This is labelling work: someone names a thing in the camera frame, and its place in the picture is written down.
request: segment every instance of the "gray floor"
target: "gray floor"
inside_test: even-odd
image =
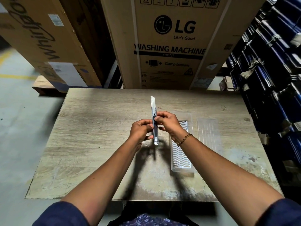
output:
[[[61,98],[39,97],[39,74],[15,50],[0,53],[0,225],[31,225],[57,200],[27,200],[25,194],[60,109]],[[100,225],[119,216],[106,214]],[[189,216],[199,225],[235,225],[218,203],[217,216]]]

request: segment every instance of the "gold bracelet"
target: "gold bracelet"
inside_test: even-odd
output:
[[[187,139],[188,136],[193,136],[193,135],[189,133],[187,136],[184,137],[184,139],[181,142],[177,142],[177,146],[179,147],[180,144],[182,144]]]

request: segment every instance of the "navy sleeve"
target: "navy sleeve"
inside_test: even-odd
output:
[[[74,205],[59,201],[50,205],[32,226],[89,226],[88,221]]]
[[[301,206],[290,199],[278,200],[265,211],[256,226],[301,226]]]

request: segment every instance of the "wooden pallet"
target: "wooden pallet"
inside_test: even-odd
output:
[[[46,97],[65,97],[65,93],[59,92],[47,79],[39,75],[37,79],[35,80],[33,86],[33,89],[35,89],[40,96],[46,96]]]

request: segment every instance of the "warning triangle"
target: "warning triangle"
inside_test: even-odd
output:
[[[189,68],[184,75],[193,75],[192,68]]]

